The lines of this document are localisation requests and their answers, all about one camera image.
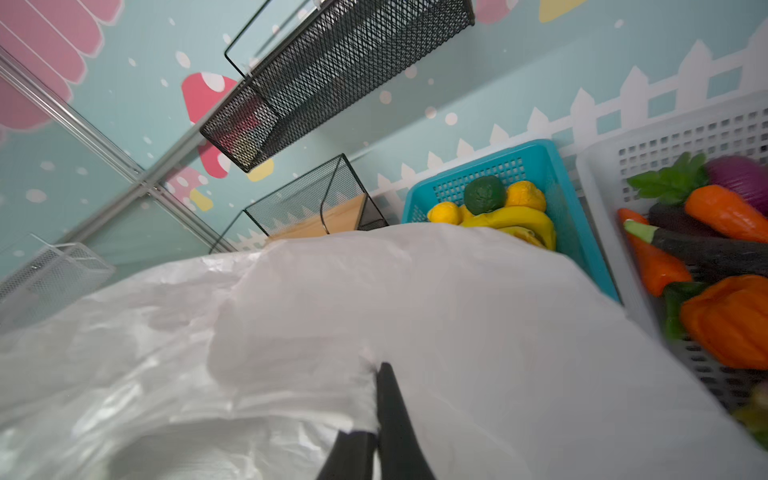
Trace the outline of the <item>white plastic grocery bag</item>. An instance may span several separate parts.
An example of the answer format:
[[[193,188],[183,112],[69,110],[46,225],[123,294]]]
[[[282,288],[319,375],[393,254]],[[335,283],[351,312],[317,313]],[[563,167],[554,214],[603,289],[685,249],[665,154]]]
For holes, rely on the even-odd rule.
[[[439,479],[763,479],[767,455],[570,258],[401,225],[163,265],[1,338],[5,479],[314,479],[384,437]]]

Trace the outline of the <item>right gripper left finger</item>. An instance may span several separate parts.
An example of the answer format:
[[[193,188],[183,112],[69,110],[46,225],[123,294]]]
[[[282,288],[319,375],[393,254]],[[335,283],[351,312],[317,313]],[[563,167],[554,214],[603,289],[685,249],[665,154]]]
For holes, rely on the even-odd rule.
[[[373,433],[340,431],[317,480],[371,480],[378,439]]]

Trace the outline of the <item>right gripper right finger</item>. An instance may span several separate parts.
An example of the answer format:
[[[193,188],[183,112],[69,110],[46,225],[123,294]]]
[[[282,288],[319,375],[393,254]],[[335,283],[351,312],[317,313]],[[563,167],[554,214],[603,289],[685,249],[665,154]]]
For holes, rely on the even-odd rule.
[[[378,454],[383,480],[435,480],[418,443],[392,365],[377,376]]]

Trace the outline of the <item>orange carrot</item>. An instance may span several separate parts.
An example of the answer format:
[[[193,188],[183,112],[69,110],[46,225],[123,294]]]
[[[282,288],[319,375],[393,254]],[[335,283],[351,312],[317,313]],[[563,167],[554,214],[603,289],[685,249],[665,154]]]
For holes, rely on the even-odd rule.
[[[686,200],[684,210],[731,239],[767,242],[767,218],[724,187],[707,185],[694,190]]]

